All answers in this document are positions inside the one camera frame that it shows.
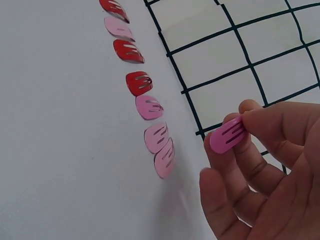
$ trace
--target finger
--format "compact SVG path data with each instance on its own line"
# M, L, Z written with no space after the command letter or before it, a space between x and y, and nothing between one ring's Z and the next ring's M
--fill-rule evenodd
M237 116L238 114L230 114L225 118L224 122L230 121ZM281 170L265 161L256 146L252 143L249 134L233 148L233 151L218 156L211 150L209 143L206 141L208 140L205 140L204 145L207 155L211 159L213 166L219 164L216 169L225 180L228 193L230 191L230 194L236 195L236 201L239 201L238 199L241 199L242 195L244 196L244 194L249 192L247 182L259 193L270 196L279 182L286 176ZM258 202L260 206L266 201L266 198L259 195L256 196L253 192L249 193L249 195L254 196L251 197L251 201L254 203ZM234 201L233 198L235 197L231 195L230 198L231 201ZM251 221L255 220L258 212L259 209L254 213L256 214L255 216L251 215Z
M259 110L262 107L254 100L245 100L239 105L239 113L243 114L246 111ZM284 141L267 141L259 139L265 146L267 151L274 156L280 163L287 168L292 169L298 157L302 154L304 148L302 146L293 144L288 140Z
M224 122L233 119L237 115L237 113L228 115ZM217 154L212 151L210 136L211 134L204 140L204 148L210 165L221 174L228 199L237 215L248 224L254 225L259 215L259 209L266 202L266 198L260 193L250 190L246 179L237 165L232 149L224 154Z
M304 146L310 129L320 118L320 105L280 102L242 115L245 128L268 142L288 140Z
M220 174L214 169L200 173L200 198L204 215L218 240L245 240L251 228L241 222L228 201Z

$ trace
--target black line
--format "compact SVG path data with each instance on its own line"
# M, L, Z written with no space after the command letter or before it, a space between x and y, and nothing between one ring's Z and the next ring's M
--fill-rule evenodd
M150 5L147 4L147 3L148 3L147 0L144 0L144 3L146 4L146 6L147 6L147 8L148 8L148 10L149 10L149 12L150 12L150 15L151 15L151 17L152 17L152 19L153 19L153 21L154 21L154 24L156 25L156 28L157 28L157 30L158 30L158 34L159 34L159 37L160 37L160 39L161 39L161 41L162 41L162 44L163 44L163 46L164 46L164 49L165 49L165 51L168 53L168 52L169 52L169 48L168 48L167 42L166 42L166 40L165 40L165 38L164 38L164 36L163 36L163 34L162 34L162 32L161 32L161 27L160 27L160 25L159 25L159 23L158 23L158 20L157 20L155 14L154 14L152 8L150 7ZM180 84L181 84L183 90L186 90L186 89L187 89L186 83L185 83L185 81L184 81L184 79L183 79L183 77L182 77L182 75L181 75L181 73L180 73L180 71L179 71L179 68L178 68L178 66L177 66L177 64L176 64L176 61L174 60L174 58L173 58L172 56L170 56L169 59L170 59L170 61L171 61L171 64L172 64L172 66L173 66L173 69L174 69L174 71L175 71L175 73L176 73L176 75L177 75L177 77L178 77L178 79L179 79L179 81L180 81ZM204 132L202 126L201 126L201 123L200 123L198 114L197 114L197 112L196 112L194 103L192 102L192 99L191 99L191 97L190 97L190 94L189 94L188 92L186 92L186 93L185 93L185 97L186 97L186 99L187 99L187 101L188 101L188 103L189 103L189 105L190 105L190 108L191 108L191 111L192 111L194 120L195 120L196 125L197 125L197 127L198 127L198 129L199 129L198 133L199 133L199 135L201 135L202 139L205 140L205 137L206 137L206 136L205 136L205 132Z
M266 97L265 91L264 91L264 89L262 88L262 85L261 85L260 79L259 79L259 77L258 77L258 74L257 74L257 72L256 72L253 64L252 64L251 61L250 61L249 54L248 54L248 52L247 52L247 49L246 49L246 47L245 47L244 42L242 41L242 38L241 38L241 36L240 36L240 34L239 34L239 31L238 31L238 29L235 27L235 23L234 23L231 15L229 14L226 6L225 6L224 4L221 4L221 7L222 7L222 9L223 9L226 17L228 18L228 20L229 20L229 22L230 22L230 24L231 24L231 27L233 28L233 31L234 31L234 33L235 33L235 35L236 35L236 38L238 39L238 41L239 41L239 43L240 43L240 45L241 45L241 48L242 48L242 51L243 51L243 53L244 53L245 59L246 59L248 65L249 65L249 67L250 67L250 69L251 69L251 71L252 71L252 74L253 74L253 76L254 76L254 79L255 79L255 81L256 81L256 84L258 85L258 88L259 88L259 90L260 90L260 94L261 94L261 96L262 96L263 103L264 103L264 105L267 105L267 104L268 104L268 101L267 101L267 97Z
M185 94L186 92L190 92L190 91L192 91L192 90L201 88L201 87L203 87L203 86L206 86L206 85L215 83L215 82L217 82L217 81L219 81L219 80L221 80L221 79L227 78L227 77L229 77L229 76L231 76L231 75L237 74L237 73L242 72L242 71L244 71L244 70L247 70L247 69L249 69L249 68L250 68L249 66L243 66L243 67L241 67L241 68L238 68L238 69L233 70L233 71L231 71L231 72L228 72L228 73L226 73L226 74L223 74L223 75L221 75L221 76L218 76L218 77L216 77L216 78L214 78L214 79L212 79L212 80L205 81L205 82L202 82L202 83L200 83L200 84L197 84L197 85L194 85L194 86L192 86L192 87L189 87L189 88L187 88L186 90L183 90L183 91L181 92L181 94Z
M160 0L152 0L152 1L149 1L149 2L147 2L146 3L146 5L152 5L152 4L155 4L155 3L157 3L157 2L159 2Z
M308 87L306 87L306 88L304 88L304 89L301 89L301 90L299 90L299 91L297 91L297 92L295 92L295 93L292 93L292 94L290 94L290 95L288 95L288 96L285 96L285 97L283 97L283 98L280 98L280 99L278 99L278 100L276 100L276 101L274 101L274 102L269 103L269 104L266 105L265 107L269 107L269 106L271 106L271 105L274 105L274 104L277 104L277 103L280 103L280 102L283 102L283 101L287 101L287 100L289 100L289 99L292 99L292 98L294 98L294 97L296 97L296 96L299 96L299 95L301 95L301 94L304 94L304 93L306 93L306 92L308 92L308 91L310 91L310 90L312 90L312 89L315 89L315 88L317 88L317 87L319 87L319 83L313 84L313 85L308 86Z
M177 53L179 53L179 52L181 52L181 51L183 51L183 50L186 50L186 49L188 49L188 48L191 48L191 47L193 47L193 46L195 46L195 45L197 45L197 44L200 44L200 43L202 43L202 42L204 42L204 41L207 41L207 40L213 39L213 38L215 38L215 37L217 37L217 36L220 36L220 35L222 35L222 34L226 34L226 33L228 33L228 32L231 32L232 30L233 30L232 27L229 27L229 28L226 28L226 29L224 29L224 30L222 30L222 31L218 31L218 32L216 32L216 33L210 34L210 35L208 35L208 36L205 36L205 37L203 37L203 38L200 38L199 40L190 42L190 43L188 43L188 44L186 44L186 45L184 45L184 46L182 46L182 47L179 47L179 48L177 48L177 49L175 49L175 50L167 53L166 56L169 57L169 56L171 56L171 55L177 54Z
M203 131L204 131L205 133L206 133L206 132L210 132L210 131L215 130L215 129L221 127L221 126L222 126L222 122L221 122L221 123L218 123L218 124L216 124L216 125L213 125L213 126L206 127L206 128L203 129ZM195 133L195 135L196 135L196 136L200 135L200 132L197 131L197 132Z
M292 17L293 17L293 19L294 19L294 21L295 21L295 24L296 24L296 27L298 28L300 41L301 41L302 44L305 46L306 43L305 43L304 38L303 38L303 35L302 35L302 30L301 30L299 21L298 21L296 15L295 15L295 13L292 11L292 8L291 8L288 0L284 0L284 1L285 1L285 4L287 5L287 7L289 8L289 10L291 11ZM314 74L315 74L316 80L317 80L317 82L320 84L319 73L318 73L318 70L317 70L317 66L316 66L315 60L314 60L314 58L313 58L313 56L312 56L312 54L311 54L311 52L310 52L310 50L309 50L309 48L308 48L307 46L305 47L305 50L306 50L306 52L308 53L309 58L310 58L310 60L311 60L311 63L312 63L312 67L313 67L313 70L314 70Z
M308 92L308 91L310 91L310 90L312 90L312 89L315 89L315 88L317 88L317 87L319 87L319 83L313 84L313 85L308 86L308 87L306 87L306 88L304 88L304 89L302 89L302 90L299 90L299 91L297 91L297 92L294 92L294 93L292 93L292 94L290 94L290 95L288 95L288 96L285 96L285 97L283 97L283 98L280 98L280 99L278 99L278 100L276 100L276 101L274 101L274 102L268 103L267 105L265 105L265 106L263 106L263 107L264 107L264 108L267 108L267 107L270 107L271 105L274 105L274 104L277 104L277 103L280 103L280 102L283 102L283 101L287 101L287 100L289 100L289 99L292 99L292 98L294 98L294 97L296 97L296 96L299 96L299 95L301 95L301 94L304 94L304 93L306 93L306 92ZM218 124L215 124L215 125L212 125L212 126L209 126L209 127L206 127L206 128L203 129L203 131L206 133L206 132L215 130L215 129L221 127L221 126L222 126L222 122L221 122L221 123L218 123ZM200 132L197 131L197 132L195 133L195 135L197 135L197 136L200 135Z
M282 171L284 172L285 175L288 175L286 166L282 165Z
M161 30L160 24L159 24L159 22L158 22L158 20L157 20L157 18L156 18L156 16L155 16L155 13L154 13L154 11L152 10L152 8L151 8L151 6L150 6L150 2L147 2L147 0L143 0L143 1L144 1L144 3L145 3L146 7L147 7L148 10L149 10L149 13L150 13L150 15L151 15L151 17L152 17L152 20L153 20L153 22L154 22L154 24L155 24L156 29L157 29L158 32L160 33L162 30Z
M269 152L268 151L264 151L261 153L262 156L267 155Z
M305 45L300 45L300 46L291 48L291 49L289 49L289 50L287 50L287 51L278 53L278 54L276 54L276 55L267 57L267 58L265 58L265 59L262 59L262 60L260 60L260 61L257 61L257 62L252 63L252 65L253 65L254 67L256 67L256 66L258 66L258 65L260 65L260 64L264 64L264 63L269 62L269 61L271 61L271 60L280 58L280 57L285 56L285 55L287 55L287 54L296 52L296 51L301 50L301 49L303 49L303 48L307 48L307 47L310 47L310 46L312 46L312 45L319 44L319 43L320 43L320 39L315 40L315 41L312 41L312 42L309 42L309 43L306 43ZM231 71L231 72L228 72L228 73L225 73L225 74L223 74L223 75L221 75L221 76L218 76L218 77L216 77L216 78L214 78L214 79L212 79L212 80L205 81L205 82L202 82L202 83L200 83L200 84L191 86L191 87L187 88L186 91L190 92L190 91L192 91L192 90L195 90L195 89L198 89L198 88L200 88L200 87L209 85L209 84L211 84L211 83L215 83L215 82L217 82L217 81L219 81L219 80L221 80L221 79L224 79L224 78L229 77L229 76L231 76L231 75L237 74L237 73L239 73L239 72L241 72L241 71L244 71L244 70L246 70L246 69L249 69L249 68L250 68L250 67L249 67L248 65L247 65L247 66L244 66L244 67L241 67L241 68L238 68L238 69L236 69L236 70L233 70L233 71Z
M243 23L237 24L237 25L235 25L235 27L237 29L240 29L240 28L243 28L245 26L261 22L263 20L267 20L267 19L270 19L270 18L278 17L278 16L281 16L281 15L284 15L284 14L288 14L288 13L296 12L296 11L299 11L299 10L316 7L316 6L320 6L320 2L307 4L307 5L304 5L304 6L299 6L299 7L295 7L295 8L292 8L292 9L283 10L283 11L275 12L275 13L272 13L272 14L269 14L269 15L261 16L261 17L258 17L256 19L252 19L252 20L245 21ZM191 48L191 47L193 47L193 46L195 46L197 44L200 44L200 43L202 43L202 42L204 42L206 40L209 40L209 39L215 38L217 36L220 36L222 34L231 32L232 30L233 30L232 27L229 27L229 28L226 28L224 30L218 31L216 33L210 34L208 36L205 36L205 37L203 37L201 39L198 39L198 40L196 40L194 42L191 42L191 43L189 43L187 45L181 46L181 47L179 47L179 48L167 53L167 56L177 54L177 53L179 53L179 52L181 52L181 51L183 51L185 49Z

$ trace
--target white surface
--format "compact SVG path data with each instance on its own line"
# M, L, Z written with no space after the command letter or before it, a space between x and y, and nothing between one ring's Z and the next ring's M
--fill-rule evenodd
M317 83L305 49L265 62L255 67L255 70L269 103Z
M145 65L116 56L98 0L0 1L1 240L212 239L193 120L143 1L120 3ZM125 82L139 70L175 144L166 180Z
M173 58L187 87L248 65L234 32L199 43Z
M211 4L204 11L167 28L162 34L169 49L173 51L230 27L222 8Z
M220 0L219 2L226 5L235 24L288 9L284 0Z
M192 90L190 97L203 128L221 123L229 113L237 113L243 100L254 99L264 104L249 69Z
M212 5L212 0L161 0L152 4L152 10L164 31Z
M239 29L252 63L301 46L291 14L284 14Z
M295 13L306 43L320 39L320 26L316 24L319 19L319 12L320 6L315 6L299 10Z

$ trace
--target white paper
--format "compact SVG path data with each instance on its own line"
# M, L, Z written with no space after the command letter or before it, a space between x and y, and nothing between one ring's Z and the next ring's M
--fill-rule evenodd
M0 2L2 240L212 238L202 141L143 1L119 2L143 65L118 58L98 0ZM140 117L126 85L140 70L175 145L166 180L144 143L157 121Z

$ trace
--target hand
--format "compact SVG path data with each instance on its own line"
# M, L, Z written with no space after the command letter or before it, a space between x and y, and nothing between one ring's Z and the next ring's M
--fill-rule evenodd
M204 148L211 168L201 171L199 184L202 208L215 236L320 239L320 105L281 102L263 109L246 100L239 112L248 132L291 173L286 176L268 164L249 134L224 154L211 150L209 134ZM224 122L237 115L228 115Z

